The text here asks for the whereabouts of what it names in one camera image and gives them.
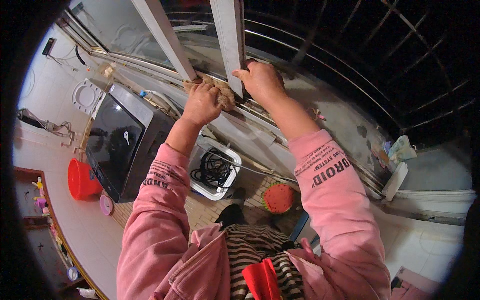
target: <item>white toilet lid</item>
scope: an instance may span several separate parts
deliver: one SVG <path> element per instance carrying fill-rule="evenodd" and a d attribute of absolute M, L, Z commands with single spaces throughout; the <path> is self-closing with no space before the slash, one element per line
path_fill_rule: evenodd
<path fill-rule="evenodd" d="M 103 91 L 89 80 L 83 80 L 77 84 L 72 94 L 72 103 L 75 108 L 86 114 L 92 112 L 96 101 L 103 94 Z"/>

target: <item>right hand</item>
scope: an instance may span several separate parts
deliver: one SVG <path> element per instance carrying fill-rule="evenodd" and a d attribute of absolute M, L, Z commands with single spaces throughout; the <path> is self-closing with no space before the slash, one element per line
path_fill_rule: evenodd
<path fill-rule="evenodd" d="M 262 106 L 267 106 L 278 97 L 288 97 L 283 79 L 271 64 L 254 59 L 246 61 L 250 70 L 234 70 L 232 75 L 243 81 L 245 89 Z"/>

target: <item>cleaning rag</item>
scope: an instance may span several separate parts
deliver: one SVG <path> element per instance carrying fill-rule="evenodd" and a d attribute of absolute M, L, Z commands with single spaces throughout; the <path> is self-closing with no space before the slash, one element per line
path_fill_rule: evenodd
<path fill-rule="evenodd" d="M 197 72 L 200 78 L 192 81 L 186 80 L 183 82 L 183 87 L 187 94 L 190 93 L 190 89 L 195 84 L 201 84 L 202 82 L 217 87 L 220 91 L 216 95 L 215 103 L 218 107 L 221 107 L 224 111 L 232 110 L 235 107 L 235 97 L 233 91 L 230 89 L 227 83 L 213 79 L 212 77 Z"/>

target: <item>person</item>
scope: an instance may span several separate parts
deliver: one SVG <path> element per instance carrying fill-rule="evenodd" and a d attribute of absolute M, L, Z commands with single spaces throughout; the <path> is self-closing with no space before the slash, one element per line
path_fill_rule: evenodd
<path fill-rule="evenodd" d="M 291 247 L 283 233 L 268 226 L 246 224 L 238 204 L 225 208 L 230 216 L 237 212 L 236 224 L 196 230 L 188 243 L 188 157 L 199 130 L 220 114 L 218 89 L 197 84 L 159 148 L 126 224 L 118 299 L 388 299 L 390 274 L 379 229 L 345 153 L 288 97 L 272 65 L 247 60 L 247 67 L 232 75 L 288 139 L 321 255 L 305 242 Z M 235 191 L 235 201 L 242 197 L 244 191 Z"/>

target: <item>pink jacket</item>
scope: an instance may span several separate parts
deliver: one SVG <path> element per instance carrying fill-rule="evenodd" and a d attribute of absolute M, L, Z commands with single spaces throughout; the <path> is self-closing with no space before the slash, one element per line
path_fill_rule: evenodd
<path fill-rule="evenodd" d="M 322 254 L 287 253 L 307 299 L 388 299 L 390 275 L 369 200 L 353 166 L 325 130 L 289 143 L 303 208 Z M 133 205 L 117 267 L 122 299 L 229 299 L 227 246 L 220 225 L 192 233 L 184 209 L 189 160 L 161 145 Z"/>

